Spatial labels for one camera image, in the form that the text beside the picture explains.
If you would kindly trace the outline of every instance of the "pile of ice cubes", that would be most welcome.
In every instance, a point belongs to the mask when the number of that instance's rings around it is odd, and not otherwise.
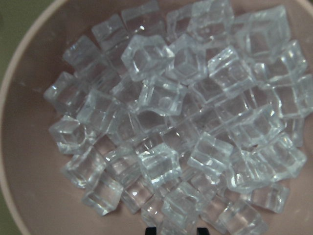
[[[284,6],[234,17],[228,0],[168,12],[158,2],[111,16],[63,55],[45,98],[62,172],[100,215],[120,199],[160,235],[268,229],[252,205],[280,213],[306,156],[313,78]]]

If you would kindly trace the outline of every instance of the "green background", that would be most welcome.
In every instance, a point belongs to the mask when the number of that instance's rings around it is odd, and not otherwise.
[[[10,59],[37,17],[53,0],[0,0],[0,82]],[[0,192],[0,235],[20,235]]]

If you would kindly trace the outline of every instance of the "bowl rim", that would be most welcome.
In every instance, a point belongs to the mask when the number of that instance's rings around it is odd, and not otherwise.
[[[5,109],[6,97],[8,95],[9,87],[12,84],[14,73],[18,67],[24,52],[31,43],[31,41],[36,37],[38,31],[42,26],[48,21],[48,19],[62,7],[68,0],[54,0],[50,5],[39,15],[39,17],[34,21],[31,27],[28,29],[23,39],[20,41],[17,49],[15,50],[10,63],[5,71],[3,81],[0,88],[0,189],[2,191],[6,205],[13,217],[14,222],[18,226],[20,232],[23,235],[31,235],[28,227],[26,226],[23,218],[21,217],[17,206],[15,205],[12,193],[9,188],[7,181],[7,176],[5,173],[4,166],[4,155],[2,146],[2,133],[3,133],[3,116]]]

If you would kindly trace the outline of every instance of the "bowl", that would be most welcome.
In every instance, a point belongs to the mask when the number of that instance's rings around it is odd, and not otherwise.
[[[0,183],[8,207],[23,235],[143,235],[140,213],[119,204],[100,217],[81,203],[83,190],[60,173],[69,160],[48,133],[57,119],[43,92],[61,71],[72,72],[62,54],[90,28],[122,9],[146,0],[56,0],[25,35],[7,69],[0,92]],[[164,13],[192,2],[159,0]],[[313,68],[313,7],[305,0],[232,0],[235,14],[285,5],[292,37],[297,38]],[[260,210],[267,235],[313,232],[313,115],[306,118],[308,156],[300,176],[288,181],[290,197],[282,214]],[[217,235],[205,223],[212,235]]]

